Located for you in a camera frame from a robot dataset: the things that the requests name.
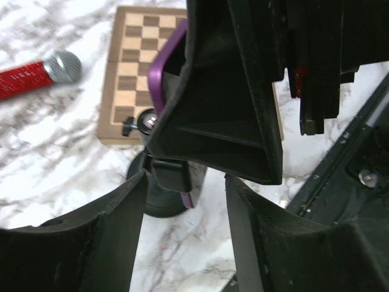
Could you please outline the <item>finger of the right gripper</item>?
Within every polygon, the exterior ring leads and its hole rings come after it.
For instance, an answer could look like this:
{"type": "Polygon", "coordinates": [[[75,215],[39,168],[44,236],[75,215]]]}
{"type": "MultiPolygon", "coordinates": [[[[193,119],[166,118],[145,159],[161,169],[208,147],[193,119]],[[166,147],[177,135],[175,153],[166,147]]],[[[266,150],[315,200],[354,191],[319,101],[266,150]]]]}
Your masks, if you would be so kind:
{"type": "Polygon", "coordinates": [[[185,64],[151,135],[159,158],[281,183],[272,84],[283,78],[278,1],[188,1],[185,64]]]}

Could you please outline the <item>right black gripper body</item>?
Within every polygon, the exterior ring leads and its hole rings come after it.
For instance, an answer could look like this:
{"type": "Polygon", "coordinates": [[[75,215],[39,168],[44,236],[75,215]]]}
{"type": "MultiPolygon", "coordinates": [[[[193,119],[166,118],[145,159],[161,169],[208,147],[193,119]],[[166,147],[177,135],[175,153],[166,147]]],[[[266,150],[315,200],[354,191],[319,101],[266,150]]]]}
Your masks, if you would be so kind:
{"type": "Polygon", "coordinates": [[[388,60],[388,1],[268,1],[269,76],[288,71],[300,133],[322,134],[339,114],[340,85],[388,60]]]}

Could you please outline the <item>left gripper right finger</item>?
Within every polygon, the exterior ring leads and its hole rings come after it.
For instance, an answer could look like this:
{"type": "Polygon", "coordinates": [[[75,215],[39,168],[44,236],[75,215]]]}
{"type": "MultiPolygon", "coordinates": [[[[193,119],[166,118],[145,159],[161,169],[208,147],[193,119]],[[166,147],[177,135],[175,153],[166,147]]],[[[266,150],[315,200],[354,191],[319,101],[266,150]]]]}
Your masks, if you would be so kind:
{"type": "Polygon", "coordinates": [[[388,211],[315,223],[225,178],[240,291],[387,291],[388,211]]]}

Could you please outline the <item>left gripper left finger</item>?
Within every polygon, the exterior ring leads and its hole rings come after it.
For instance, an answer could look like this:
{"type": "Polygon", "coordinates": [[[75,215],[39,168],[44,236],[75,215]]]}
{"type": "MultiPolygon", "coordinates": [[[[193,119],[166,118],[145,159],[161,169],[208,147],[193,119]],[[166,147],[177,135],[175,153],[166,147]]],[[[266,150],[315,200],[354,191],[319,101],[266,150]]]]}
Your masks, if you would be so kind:
{"type": "Polygon", "coordinates": [[[146,175],[37,227],[1,231],[2,291],[128,291],[146,175]]]}

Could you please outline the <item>black phone stand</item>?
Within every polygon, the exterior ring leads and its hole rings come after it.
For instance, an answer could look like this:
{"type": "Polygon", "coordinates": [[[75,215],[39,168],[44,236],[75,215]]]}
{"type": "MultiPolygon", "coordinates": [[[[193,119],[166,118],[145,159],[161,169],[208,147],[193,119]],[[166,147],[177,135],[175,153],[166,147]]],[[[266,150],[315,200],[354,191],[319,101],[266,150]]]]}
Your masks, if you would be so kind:
{"type": "Polygon", "coordinates": [[[154,157],[148,147],[148,141],[157,122],[153,108],[146,109],[135,118],[129,116],[122,124],[122,136],[129,137],[133,131],[140,134],[144,148],[130,163],[126,178],[130,179],[139,171],[146,173],[145,213],[156,218],[170,218],[184,213],[185,205],[192,187],[188,163],[154,157]]]}

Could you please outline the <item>purple case phone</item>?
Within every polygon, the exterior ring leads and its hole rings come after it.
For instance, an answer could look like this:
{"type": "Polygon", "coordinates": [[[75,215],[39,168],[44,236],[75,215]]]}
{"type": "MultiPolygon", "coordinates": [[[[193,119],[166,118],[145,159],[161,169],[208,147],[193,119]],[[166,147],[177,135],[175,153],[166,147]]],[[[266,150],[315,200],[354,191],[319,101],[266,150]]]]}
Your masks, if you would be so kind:
{"type": "MultiPolygon", "coordinates": [[[[177,89],[179,75],[185,63],[185,41],[187,32],[187,20],[182,20],[151,64],[148,74],[148,87],[151,100],[158,117],[173,97],[177,89]]],[[[188,209],[195,208],[203,186],[207,168],[195,162],[188,162],[189,175],[192,187],[190,197],[184,196],[188,209]]]]}

